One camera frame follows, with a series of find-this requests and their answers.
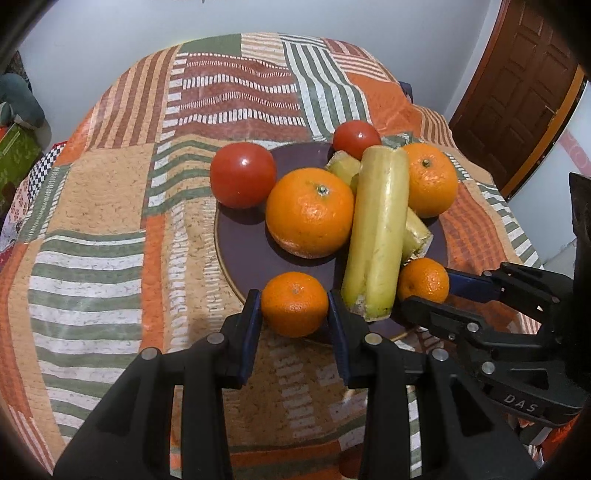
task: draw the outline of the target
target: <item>door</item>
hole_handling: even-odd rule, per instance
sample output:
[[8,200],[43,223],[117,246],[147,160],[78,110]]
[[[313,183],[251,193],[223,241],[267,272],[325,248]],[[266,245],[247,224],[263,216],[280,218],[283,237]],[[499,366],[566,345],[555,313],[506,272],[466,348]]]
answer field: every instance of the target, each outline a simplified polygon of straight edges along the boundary
[[499,190],[544,136],[576,69],[566,43],[530,2],[511,0],[482,76],[452,119],[458,148]]

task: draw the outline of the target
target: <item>plate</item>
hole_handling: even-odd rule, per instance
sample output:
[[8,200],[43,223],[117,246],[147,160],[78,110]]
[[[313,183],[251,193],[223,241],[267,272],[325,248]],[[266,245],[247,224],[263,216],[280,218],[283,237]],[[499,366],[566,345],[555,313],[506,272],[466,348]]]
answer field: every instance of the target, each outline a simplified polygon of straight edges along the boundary
[[[277,163],[277,178],[305,167],[324,168],[334,153],[329,143],[298,143],[271,151]],[[438,219],[425,222],[433,234],[427,257],[447,266],[447,244]],[[348,245],[326,258],[308,260],[284,251],[267,231],[265,206],[253,209],[228,209],[218,204],[215,221],[217,256],[224,275],[242,302],[252,288],[262,290],[267,282],[287,271],[307,273],[318,279],[326,290],[340,288],[345,273]],[[395,307],[389,319],[370,325],[373,332],[391,339],[402,338],[411,329]],[[328,343],[327,326],[322,326],[310,339]]]

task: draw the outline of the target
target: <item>small orange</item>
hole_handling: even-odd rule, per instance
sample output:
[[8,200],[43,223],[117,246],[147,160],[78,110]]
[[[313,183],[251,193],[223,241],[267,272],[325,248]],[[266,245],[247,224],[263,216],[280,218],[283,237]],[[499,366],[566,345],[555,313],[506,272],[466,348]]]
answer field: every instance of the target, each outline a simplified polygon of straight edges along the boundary
[[305,273],[277,275],[262,291],[263,319],[279,335],[297,338],[314,333],[328,310],[329,298],[324,288]]
[[355,200],[350,187],[322,168],[300,168],[271,190],[265,219],[281,248],[321,258],[342,247],[351,231]]
[[412,295],[443,303],[449,294],[449,275],[443,266],[430,258],[417,258],[406,265],[398,276],[398,298]]
[[420,218],[441,215],[456,199],[456,169],[437,147],[411,143],[403,147],[408,154],[410,189],[408,206]]

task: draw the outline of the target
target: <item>checkered fabric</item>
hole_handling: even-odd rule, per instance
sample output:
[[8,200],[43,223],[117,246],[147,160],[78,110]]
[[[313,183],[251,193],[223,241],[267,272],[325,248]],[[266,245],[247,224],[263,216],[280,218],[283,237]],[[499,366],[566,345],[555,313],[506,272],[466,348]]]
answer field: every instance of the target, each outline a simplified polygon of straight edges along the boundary
[[41,185],[43,184],[43,180],[51,170],[51,166],[56,161],[56,158],[61,153],[61,151],[66,146],[67,142],[55,144],[53,148],[47,152],[45,155],[42,156],[41,160],[35,163],[35,166],[31,169],[31,173],[29,175],[29,201],[33,203],[37,193],[41,189]]

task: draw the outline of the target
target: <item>tablecloth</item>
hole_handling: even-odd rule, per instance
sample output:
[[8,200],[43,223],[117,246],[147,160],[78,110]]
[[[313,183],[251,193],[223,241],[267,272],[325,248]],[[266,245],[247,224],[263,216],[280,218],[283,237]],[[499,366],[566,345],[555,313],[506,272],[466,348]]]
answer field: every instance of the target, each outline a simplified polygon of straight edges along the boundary
[[[411,104],[369,52],[274,33],[206,38],[133,65],[88,112],[29,208],[0,273],[0,406],[48,470],[137,352],[183,349],[242,305],[215,248],[209,164],[222,146],[330,141],[349,119],[385,142],[419,140],[452,159],[459,190],[440,222],[449,267],[540,261],[490,175],[456,148],[443,117]],[[500,305],[499,330],[534,333]],[[413,333],[400,345],[441,341]],[[171,470],[179,473],[179,398]],[[237,479],[339,478],[363,439],[365,391],[342,385],[329,348],[261,333],[254,373],[224,394]],[[413,472],[420,434],[409,390]]]

